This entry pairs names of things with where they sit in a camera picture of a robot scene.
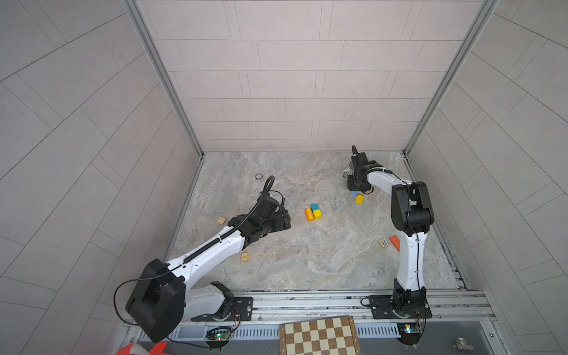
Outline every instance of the black mounting plate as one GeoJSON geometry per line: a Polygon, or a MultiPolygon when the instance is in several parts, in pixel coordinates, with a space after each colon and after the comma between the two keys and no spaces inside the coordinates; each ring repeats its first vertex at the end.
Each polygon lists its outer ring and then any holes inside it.
{"type": "MultiPolygon", "coordinates": [[[[373,295],[369,297],[369,307],[371,307],[373,319],[406,319],[394,312],[390,298],[390,295],[373,295]]],[[[427,303],[424,306],[416,307],[414,311],[419,311],[425,318],[432,318],[432,311],[427,303]]],[[[408,319],[414,319],[417,316],[418,314],[412,314],[408,319]]]]}
{"type": "MultiPolygon", "coordinates": [[[[236,308],[239,311],[239,314],[241,315],[241,321],[251,320],[252,297],[234,297],[232,307],[236,308]]],[[[227,318],[223,319],[223,321],[233,321],[234,319],[235,315],[233,314],[233,312],[230,312],[227,318]]],[[[204,314],[201,316],[191,318],[191,321],[220,321],[220,320],[213,318],[213,316],[210,314],[204,314]]]]}

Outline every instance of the red object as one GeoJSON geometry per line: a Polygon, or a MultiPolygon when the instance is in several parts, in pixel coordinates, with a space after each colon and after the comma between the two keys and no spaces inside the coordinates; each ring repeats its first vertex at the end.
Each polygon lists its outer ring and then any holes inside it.
{"type": "Polygon", "coordinates": [[[398,237],[392,236],[389,238],[389,240],[394,245],[394,247],[400,252],[400,240],[398,240],[398,237]]]}

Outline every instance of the tiled wall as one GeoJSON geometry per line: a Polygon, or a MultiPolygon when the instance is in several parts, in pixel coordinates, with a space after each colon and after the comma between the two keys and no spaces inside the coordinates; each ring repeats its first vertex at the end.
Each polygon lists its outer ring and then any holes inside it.
{"type": "Polygon", "coordinates": [[[108,354],[196,161],[120,0],[1,1],[2,354],[108,354]]]}
{"type": "Polygon", "coordinates": [[[481,2],[137,4],[204,150],[391,151],[481,2]]]}
{"type": "Polygon", "coordinates": [[[517,355],[568,354],[567,18],[501,0],[410,153],[517,355]]]}

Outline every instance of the cable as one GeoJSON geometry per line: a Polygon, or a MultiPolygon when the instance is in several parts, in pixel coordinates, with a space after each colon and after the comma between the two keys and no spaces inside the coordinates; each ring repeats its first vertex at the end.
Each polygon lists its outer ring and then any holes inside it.
{"type": "Polygon", "coordinates": [[[127,321],[126,319],[122,318],[122,317],[120,316],[120,314],[118,313],[118,308],[117,308],[117,306],[116,306],[116,293],[118,292],[118,289],[119,289],[122,285],[124,285],[125,283],[134,282],[134,281],[145,281],[145,280],[153,280],[153,279],[156,279],[156,278],[160,278],[160,277],[165,276],[165,275],[171,273],[172,271],[176,270],[176,269],[177,269],[178,267],[180,267],[181,265],[182,265],[182,264],[180,264],[180,265],[174,267],[172,270],[168,270],[168,272],[166,272],[166,273],[164,273],[164,274],[156,275],[156,276],[154,276],[154,277],[133,278],[132,280],[124,281],[123,283],[121,283],[120,285],[118,285],[118,287],[116,288],[116,290],[114,290],[114,295],[112,296],[112,303],[114,304],[114,311],[115,311],[116,315],[118,316],[118,318],[119,318],[122,322],[124,322],[124,323],[126,323],[126,324],[129,324],[129,325],[138,325],[138,324],[136,324],[136,323],[130,323],[130,322],[127,321]]]}
{"type": "Polygon", "coordinates": [[[203,345],[197,345],[197,344],[192,344],[192,343],[186,343],[186,342],[184,342],[184,341],[173,340],[173,339],[170,338],[169,336],[166,336],[166,339],[168,339],[168,340],[171,341],[172,343],[191,345],[191,346],[194,346],[194,347],[196,347],[196,348],[202,348],[202,349],[210,349],[209,346],[203,346],[203,345]]]}

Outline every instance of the robotic arm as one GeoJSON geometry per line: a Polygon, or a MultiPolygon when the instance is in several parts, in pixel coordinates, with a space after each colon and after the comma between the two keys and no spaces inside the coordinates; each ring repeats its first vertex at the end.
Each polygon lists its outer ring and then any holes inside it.
{"type": "Polygon", "coordinates": [[[270,197],[273,183],[274,176],[270,176],[254,207],[246,215],[232,218],[202,245],[167,263],[154,259],[144,268],[126,311],[150,340],[162,340],[182,319],[202,314],[224,319],[229,314],[233,294],[222,283],[212,282],[200,289],[191,287],[229,256],[268,233],[290,228],[284,198],[278,202],[270,197]]]}
{"type": "Polygon", "coordinates": [[[432,313],[426,302],[423,264],[424,243],[430,225],[434,223],[434,213],[428,188],[424,182],[401,179],[376,161],[369,161],[367,155],[357,152],[355,146],[352,146],[352,151],[348,189],[368,194],[376,186],[388,193],[391,196],[392,223],[402,232],[397,235],[400,264],[389,308],[401,318],[407,318],[417,310],[429,318],[432,313]]]}

